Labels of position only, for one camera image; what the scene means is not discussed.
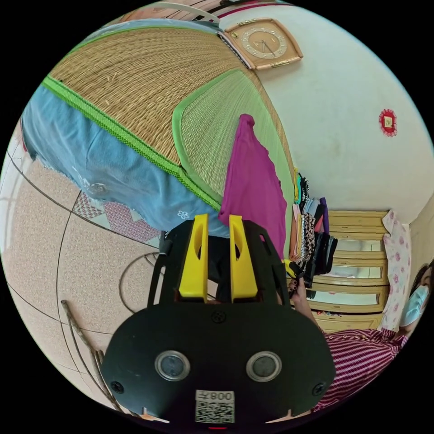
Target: dark hair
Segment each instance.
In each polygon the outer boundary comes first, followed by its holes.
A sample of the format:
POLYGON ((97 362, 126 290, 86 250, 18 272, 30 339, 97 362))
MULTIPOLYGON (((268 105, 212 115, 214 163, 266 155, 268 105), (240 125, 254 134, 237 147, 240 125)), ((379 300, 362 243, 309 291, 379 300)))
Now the dark hair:
POLYGON ((420 270, 417 272, 416 278, 415 278, 413 285, 411 287, 410 296, 420 285, 420 280, 422 279, 422 276, 425 274, 425 272, 428 268, 431 268, 431 276, 430 276, 430 282, 429 282, 428 290, 431 293, 432 290, 434 289, 434 259, 433 259, 429 264, 422 265, 420 270))

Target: label sticker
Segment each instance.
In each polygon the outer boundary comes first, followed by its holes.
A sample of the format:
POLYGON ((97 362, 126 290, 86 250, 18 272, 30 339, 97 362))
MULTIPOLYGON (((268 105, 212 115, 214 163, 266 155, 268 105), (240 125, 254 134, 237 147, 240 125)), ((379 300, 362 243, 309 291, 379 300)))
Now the label sticker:
POLYGON ((235 422, 234 392, 196 391, 196 422, 233 424, 235 422))

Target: clock face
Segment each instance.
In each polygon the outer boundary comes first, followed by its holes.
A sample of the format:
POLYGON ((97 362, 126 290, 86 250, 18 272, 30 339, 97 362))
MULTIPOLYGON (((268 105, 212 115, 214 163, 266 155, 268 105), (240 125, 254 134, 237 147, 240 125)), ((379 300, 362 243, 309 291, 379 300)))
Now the clock face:
POLYGON ((244 49, 260 59, 278 59, 288 48, 284 34, 267 27, 251 27, 240 39, 244 49))

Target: qr code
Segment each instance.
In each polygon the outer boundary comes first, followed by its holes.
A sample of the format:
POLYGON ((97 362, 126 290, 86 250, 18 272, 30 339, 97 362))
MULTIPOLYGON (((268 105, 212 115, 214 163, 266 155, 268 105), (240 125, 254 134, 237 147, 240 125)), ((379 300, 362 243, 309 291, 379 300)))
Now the qr code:
POLYGON ((196 422, 231 424, 234 416, 233 402, 196 401, 196 422))

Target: screw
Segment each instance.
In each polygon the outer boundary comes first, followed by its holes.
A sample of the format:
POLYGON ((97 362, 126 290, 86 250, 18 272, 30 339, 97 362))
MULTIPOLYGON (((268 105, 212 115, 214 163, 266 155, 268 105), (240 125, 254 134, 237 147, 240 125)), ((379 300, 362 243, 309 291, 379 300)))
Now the screw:
POLYGON ((214 311, 211 315, 211 319, 216 324, 221 324, 226 320, 226 313, 222 311, 214 311))
POLYGON ((325 383, 317 384, 312 390, 312 395, 313 396, 320 395, 324 391, 324 386, 325 386, 325 383))
POLYGON ((111 386, 112 390, 116 393, 123 393, 124 392, 123 385, 121 383, 119 383, 118 381, 112 381, 110 386, 111 386))

